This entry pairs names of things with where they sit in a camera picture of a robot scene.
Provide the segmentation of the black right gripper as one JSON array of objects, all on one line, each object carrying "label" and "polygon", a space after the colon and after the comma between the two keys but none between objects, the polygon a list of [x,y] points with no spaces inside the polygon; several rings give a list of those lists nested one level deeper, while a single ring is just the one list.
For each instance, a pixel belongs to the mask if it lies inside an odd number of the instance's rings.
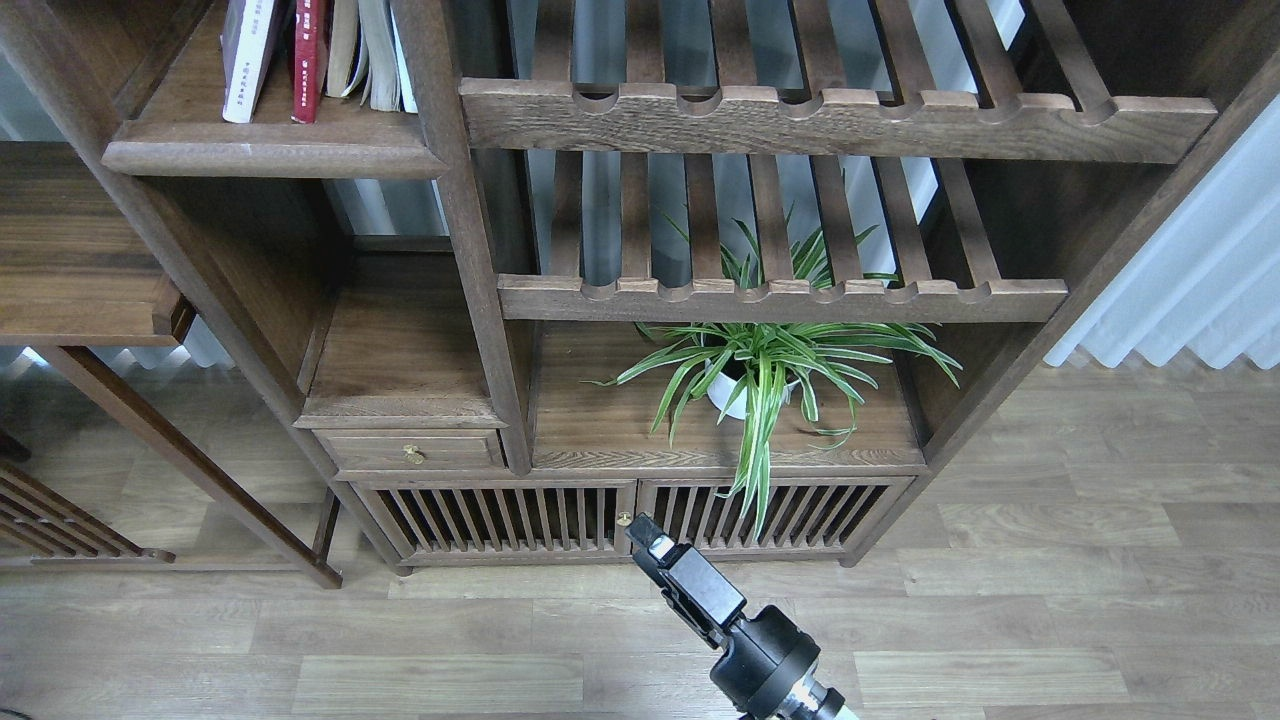
[{"label": "black right gripper", "polygon": [[668,605],[723,655],[712,682],[745,719],[818,719],[823,689],[813,673],[819,646],[777,606],[742,615],[746,600],[696,548],[676,543],[646,514],[626,529],[634,561]]}]

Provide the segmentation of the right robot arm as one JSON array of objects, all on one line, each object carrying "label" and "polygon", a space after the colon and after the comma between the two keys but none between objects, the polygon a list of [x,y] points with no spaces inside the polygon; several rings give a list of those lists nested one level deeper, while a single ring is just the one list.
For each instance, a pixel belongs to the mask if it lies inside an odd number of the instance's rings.
[{"label": "right robot arm", "polygon": [[722,657],[710,679],[745,719],[852,719],[835,689],[814,678],[820,648],[774,605],[755,618],[744,596],[691,544],[676,543],[648,515],[626,533],[634,561],[673,611]]}]

